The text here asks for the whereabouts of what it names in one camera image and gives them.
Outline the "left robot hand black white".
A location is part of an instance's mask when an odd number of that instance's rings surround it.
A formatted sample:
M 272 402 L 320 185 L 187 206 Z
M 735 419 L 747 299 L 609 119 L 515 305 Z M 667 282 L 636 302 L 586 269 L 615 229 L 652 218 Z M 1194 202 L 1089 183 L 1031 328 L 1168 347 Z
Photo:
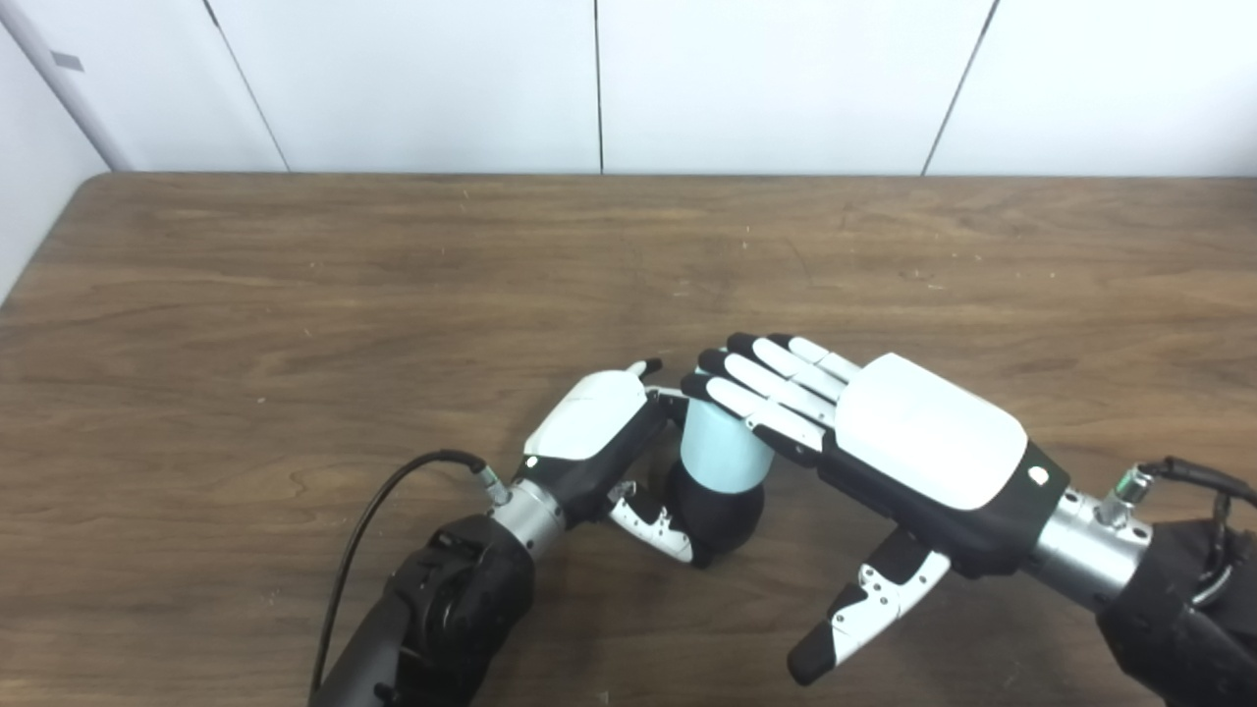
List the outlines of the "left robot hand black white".
M 641 359 L 628 369 L 585 375 L 525 439 L 508 499 L 493 518 L 530 560 L 562 533 L 610 520 L 669 559 L 710 567 L 713 552 L 696 545 L 672 509 L 626 477 L 688 409 L 683 391 L 644 382 L 661 367 L 661 359 Z

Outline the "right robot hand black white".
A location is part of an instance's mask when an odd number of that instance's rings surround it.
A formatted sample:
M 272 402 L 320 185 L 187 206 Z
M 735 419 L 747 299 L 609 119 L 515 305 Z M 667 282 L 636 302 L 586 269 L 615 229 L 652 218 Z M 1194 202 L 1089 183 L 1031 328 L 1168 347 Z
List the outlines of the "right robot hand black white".
M 1019 572 L 1068 487 L 1011 413 L 897 353 L 857 365 L 798 335 L 739 332 L 703 351 L 680 387 L 895 525 L 789 652 L 802 686 L 916 608 L 944 574 Z

